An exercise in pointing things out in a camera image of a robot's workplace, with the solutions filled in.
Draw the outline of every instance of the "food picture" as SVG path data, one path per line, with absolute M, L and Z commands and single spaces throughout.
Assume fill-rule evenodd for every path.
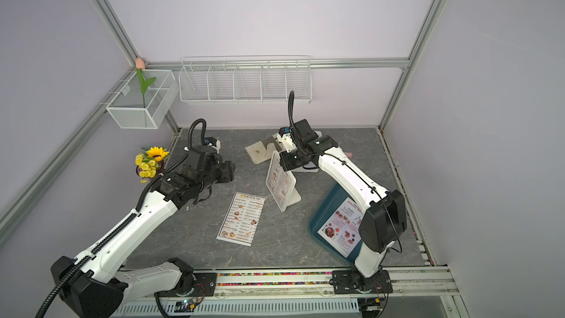
M 325 235 L 330 238 L 333 238 L 333 236 L 335 236 L 335 232 L 331 227 L 328 227 L 327 229 L 325 229 Z

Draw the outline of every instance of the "wire shelf rack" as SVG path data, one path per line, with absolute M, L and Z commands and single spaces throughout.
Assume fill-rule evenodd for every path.
M 296 102 L 312 101 L 308 57 L 242 58 L 181 58 L 180 99 L 189 104 L 285 102 L 294 90 Z
M 145 79 L 156 78 L 145 91 L 145 104 L 141 84 L 134 70 L 106 106 L 122 129 L 158 129 L 179 93 L 172 70 L 146 69 L 142 73 Z

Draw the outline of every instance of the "blue tray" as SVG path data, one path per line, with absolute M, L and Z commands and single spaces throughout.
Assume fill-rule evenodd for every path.
M 316 209 L 314 215 L 312 215 L 312 217 L 310 218 L 310 222 L 308 222 L 308 232 L 310 232 L 310 236 L 313 238 L 313 240 L 321 244 L 337 258 L 342 259 L 349 265 L 354 265 L 355 258 L 357 258 L 359 251 L 361 251 L 361 241 L 359 241 L 359 243 L 355 246 L 353 251 L 349 254 L 349 257 L 345 258 L 318 234 L 318 230 L 347 198 L 350 198 L 348 192 L 346 192 L 345 189 L 343 189 L 338 183 L 336 183 L 335 186 L 329 191 L 328 195 L 326 195 L 324 201 L 321 202 L 318 209 Z

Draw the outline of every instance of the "cable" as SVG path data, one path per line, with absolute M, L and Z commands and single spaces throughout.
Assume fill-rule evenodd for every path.
M 169 173 L 171 171 L 173 171 L 175 168 L 177 168 L 181 163 L 184 162 L 184 160 L 187 159 L 188 157 L 188 150 L 192 147 L 192 133 L 194 131 L 194 128 L 196 127 L 196 125 L 202 123 L 202 133 L 200 135 L 200 141 L 202 143 L 202 145 L 206 145 L 205 142 L 205 133 L 206 133 L 206 121 L 202 118 L 199 118 L 197 120 L 195 120 L 193 122 L 192 125 L 190 125 L 190 128 L 188 130 L 188 141 L 187 141 L 187 152 L 184 153 L 184 155 L 181 157 L 181 159 L 174 164 L 172 167 L 170 167 L 169 169 L 167 169 L 164 173 Z M 147 196 L 147 193 L 149 192 L 149 189 L 151 188 L 151 186 L 157 181 L 159 180 L 159 178 L 162 177 L 162 175 L 164 173 L 159 173 L 156 177 L 154 177 L 149 183 L 147 183 L 147 185 L 145 186 L 145 188 L 143 189 L 143 191 L 141 192 L 141 195 L 139 196 L 139 199 L 137 201 L 137 205 L 136 205 L 136 210 L 139 212 L 141 211 L 141 209 L 143 208 L 143 203 L 145 202 L 145 197 Z M 137 215 L 135 214 L 130 214 L 124 221 L 122 221 L 122 223 L 120 223 L 114 230 L 112 230 L 108 236 L 102 238 L 100 240 L 100 242 L 92 249 L 92 251 L 90 251 L 93 255 L 95 255 L 97 252 L 100 251 L 100 249 L 102 249 L 104 247 L 104 245 L 106 245 L 110 239 L 112 239 L 113 237 L 115 237 L 121 230 L 124 229 L 124 227 L 126 227 L 134 218 L 136 218 Z M 84 265 L 84 263 L 86 263 L 88 260 L 92 259 L 91 256 L 87 255 L 85 257 L 83 257 L 75 266 L 73 266 L 68 272 L 67 274 L 59 281 L 59 284 L 57 286 L 55 286 L 53 288 L 53 290 L 51 290 L 51 292 L 47 295 L 47 297 L 45 298 L 45 300 L 43 301 L 43 303 L 41 304 L 41 306 L 39 307 L 39 310 L 37 311 L 36 314 L 36 318 L 43 318 L 45 316 L 45 314 L 47 313 L 47 309 L 49 308 L 49 306 L 51 306 L 51 303 L 53 302 L 53 300 L 55 299 L 55 297 L 57 297 L 57 295 L 59 294 L 59 291 L 63 288 L 63 286 L 67 285 L 68 281 L 73 277 L 73 275 L 81 268 L 81 266 Z
M 71 277 L 73 277 L 74 274 L 80 269 L 80 267 L 84 263 L 86 263 L 89 259 L 90 259 L 89 256 L 82 258 L 81 261 L 77 263 L 77 265 L 73 266 L 67 272 L 67 274 L 65 274 L 65 276 L 63 276 L 61 281 L 59 281 L 59 284 L 57 286 L 55 286 L 53 288 L 53 290 L 51 290 L 51 292 L 47 295 L 47 298 L 45 299 L 45 301 L 41 304 L 41 307 L 37 311 L 36 318 L 43 318 L 45 316 L 45 314 L 47 313 L 47 309 L 49 308 L 49 306 L 51 305 L 51 303 L 53 302 L 55 297 L 57 297 L 57 295 L 59 294 L 59 291 L 63 288 L 63 286 L 67 285 L 67 282 L 71 279 Z
M 398 252 L 398 253 L 402 253 L 402 243 L 400 243 L 400 237 L 398 237 L 398 233 L 396 232 L 396 228 L 394 227 L 394 223 L 392 222 L 392 217 L 390 217 L 390 214 L 389 214 L 388 209 L 386 208 L 386 206 L 385 206 L 385 210 L 386 210 L 386 214 L 387 214 L 388 217 L 389 217 L 390 224 L 392 225 L 392 230 L 394 230 L 394 234 L 396 235 L 396 239 L 398 240 L 398 245 L 400 246 L 400 251 L 397 250 L 396 248 L 392 248 L 392 247 L 391 247 L 390 249 L 392 249 L 393 251 L 396 251 L 396 252 Z
M 385 271 L 385 273 L 386 273 L 386 278 L 387 278 L 388 282 L 390 282 L 390 274 L 389 274 L 387 271 Z M 386 293 L 386 300 L 385 300 L 385 304 L 384 304 L 384 306 L 383 306 L 383 310 L 382 310 L 375 318 L 378 318 L 378 317 L 380 317 L 381 315 L 383 315 L 383 312 L 384 312 L 385 309 L 386 309 L 386 305 L 388 304 L 388 296 L 389 296 L 389 292 Z
M 337 279 L 330 279 L 329 280 L 329 285 L 333 285 L 335 283 L 338 283 L 338 284 L 343 285 L 345 287 L 349 287 L 350 289 L 354 289 L 354 290 L 357 290 L 359 288 L 359 286 L 351 286 L 351 285 L 348 285 L 348 284 L 344 283 L 343 281 L 339 281 Z
M 296 131 L 296 126 L 294 125 L 294 119 L 292 117 L 293 109 L 294 109 L 294 90 L 292 90 L 290 94 L 288 94 L 288 122 L 290 123 L 290 134 L 298 150 L 302 152 L 304 155 L 309 155 L 310 153 L 306 149 L 304 149 L 304 146 L 302 145 L 302 140 L 300 140 L 300 138 L 298 137 L 298 131 Z
M 206 297 L 206 289 L 204 288 L 204 286 L 202 286 L 202 284 L 196 284 L 194 286 L 200 286 L 202 288 L 202 299 L 200 300 L 200 302 L 198 302 L 198 304 L 201 304 L 202 301 L 204 301 L 204 297 Z
M 159 293 L 156 292 L 156 293 L 153 294 L 153 296 L 155 297 L 155 302 L 157 304 L 157 309 L 159 310 L 159 313 L 161 313 L 161 315 L 164 318 L 171 318 L 171 316 L 166 313 L 165 309 L 161 305 L 161 300 L 159 299 Z
M 359 173 L 357 173 L 353 168 L 351 168 L 351 167 L 347 164 L 347 162 L 343 161 L 342 159 L 338 158 L 338 157 L 335 156 L 335 155 L 332 155 L 331 153 L 325 153 L 325 152 L 323 152 L 323 153 L 315 153 L 314 156 L 316 156 L 316 155 L 319 155 L 319 156 L 327 155 L 327 156 L 331 156 L 331 157 L 333 157 L 334 159 L 338 160 L 339 162 L 341 162 L 342 165 L 347 166 L 347 168 L 349 168 L 349 169 L 351 170 L 351 172 L 355 173 L 355 175 L 356 175 L 357 177 L 359 177 L 359 179 L 362 180 L 363 183 L 365 183 L 365 184 L 367 185 L 367 187 L 369 187 L 370 189 L 372 189 L 372 190 L 378 195 L 379 198 L 381 198 L 381 199 L 383 198 L 383 197 L 375 190 L 375 187 L 374 187 L 374 186 L 371 186 L 369 183 L 367 183 L 367 181 L 366 181 L 363 177 L 361 177 L 361 175 L 360 175 Z

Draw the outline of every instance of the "metal rail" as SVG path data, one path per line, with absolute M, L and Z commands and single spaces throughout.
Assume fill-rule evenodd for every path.
M 202 64 L 210 63 L 210 61 L 202 61 Z M 308 63 L 312 69 L 342 69 L 342 68 L 359 68 L 359 67 L 408 67 L 410 61 L 408 58 L 360 58 L 360 59 L 310 59 L 310 60 L 272 60 L 272 63 L 288 62 L 289 64 L 295 63 Z M 267 60 L 228 60 L 225 61 L 226 65 L 257 65 L 267 64 Z M 173 71 L 180 71 L 183 63 L 180 61 L 163 61 L 163 62 L 148 62 L 146 67 L 148 69 L 170 69 Z
M 343 308 L 339 302 L 346 302 L 349 307 L 353 304 L 355 311 L 358 311 L 358 298 L 378 297 L 374 293 L 335 294 L 333 286 L 320 283 L 328 282 L 332 278 L 331 272 L 340 269 L 350 268 L 240 268 L 197 270 L 194 273 L 198 275 L 198 273 L 212 272 L 218 275 L 214 294 L 206 296 L 206 304 L 212 307 L 211 310 L 218 310 L 220 309 L 218 307 L 223 305 L 223 307 L 230 307 L 225 311 L 237 311 L 240 315 L 269 315 L 268 309 L 265 310 L 264 305 L 262 306 L 265 302 L 279 308 L 282 305 L 289 311 L 293 311 L 291 314 L 323 313 L 320 312 L 320 307 L 328 307 L 328 304 L 337 309 Z M 440 297 L 449 318 L 468 318 L 461 294 L 447 267 L 408 266 L 385 269 L 389 272 L 393 288 L 389 297 Z M 171 307 L 170 315 L 181 315 L 173 312 L 175 303 L 180 299 L 182 298 L 162 297 L 161 304 L 164 307 Z M 311 305 L 301 308 L 290 306 L 289 308 L 289 302 L 291 304 L 309 302 Z M 116 311 L 114 316 L 133 317 L 140 314 L 152 316 L 156 312 L 155 299 L 143 297 L 125 304 Z M 285 308 L 279 309 L 278 314 L 284 313 Z

